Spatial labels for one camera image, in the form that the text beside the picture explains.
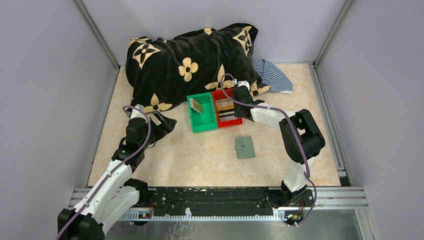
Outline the red plastic bin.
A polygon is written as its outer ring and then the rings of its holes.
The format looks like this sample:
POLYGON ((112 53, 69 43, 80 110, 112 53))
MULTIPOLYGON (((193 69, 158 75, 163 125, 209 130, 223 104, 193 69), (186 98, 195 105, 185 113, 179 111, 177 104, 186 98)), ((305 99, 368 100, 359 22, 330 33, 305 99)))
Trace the red plastic bin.
POLYGON ((241 125, 241 117, 235 116, 235 104, 221 90, 211 92, 212 102, 218 128, 233 127, 241 125))

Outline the green plastic bin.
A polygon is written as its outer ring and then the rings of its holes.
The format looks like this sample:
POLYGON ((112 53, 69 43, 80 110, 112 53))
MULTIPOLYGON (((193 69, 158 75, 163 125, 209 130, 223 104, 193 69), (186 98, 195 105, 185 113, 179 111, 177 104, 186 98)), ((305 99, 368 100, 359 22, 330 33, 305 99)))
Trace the green plastic bin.
POLYGON ((210 92, 188 95, 186 99, 188 103, 188 113, 193 133, 200 133, 218 128, 215 108, 210 92), (202 114, 198 114, 190 108, 190 98, 195 98, 198 102, 201 103, 203 109, 202 114))

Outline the sage green card holder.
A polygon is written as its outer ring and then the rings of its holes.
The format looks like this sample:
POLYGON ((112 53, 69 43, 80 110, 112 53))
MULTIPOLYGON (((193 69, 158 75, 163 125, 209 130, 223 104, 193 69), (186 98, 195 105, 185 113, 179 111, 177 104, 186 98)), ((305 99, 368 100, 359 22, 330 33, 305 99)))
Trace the sage green card holder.
POLYGON ((235 150, 239 160, 251 159, 256 156, 251 136, 239 136, 235 138, 235 150))

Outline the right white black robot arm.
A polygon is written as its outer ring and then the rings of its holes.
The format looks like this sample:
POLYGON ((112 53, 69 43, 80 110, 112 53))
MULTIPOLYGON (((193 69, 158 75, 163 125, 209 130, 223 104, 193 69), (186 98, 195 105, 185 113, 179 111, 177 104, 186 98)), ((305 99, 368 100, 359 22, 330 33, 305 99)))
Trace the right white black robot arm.
POLYGON ((295 206, 310 180, 310 163, 326 145, 315 119, 307 109, 288 112, 262 100, 253 100, 246 86, 237 86, 232 95, 236 117, 268 125, 281 133, 284 149, 291 159, 289 171, 281 182, 281 201, 295 206))

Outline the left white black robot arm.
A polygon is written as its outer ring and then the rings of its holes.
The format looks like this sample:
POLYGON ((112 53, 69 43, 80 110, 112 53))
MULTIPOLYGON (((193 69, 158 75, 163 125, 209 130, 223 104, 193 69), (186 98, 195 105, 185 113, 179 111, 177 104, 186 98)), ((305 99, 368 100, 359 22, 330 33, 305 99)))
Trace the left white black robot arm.
POLYGON ((157 110, 153 115, 159 124, 141 108, 132 107, 125 137, 102 177, 74 207, 59 213, 57 240, 104 240, 127 210, 149 203, 148 184, 131 176, 145 158, 145 150, 171 133, 177 124, 177 120, 157 110))

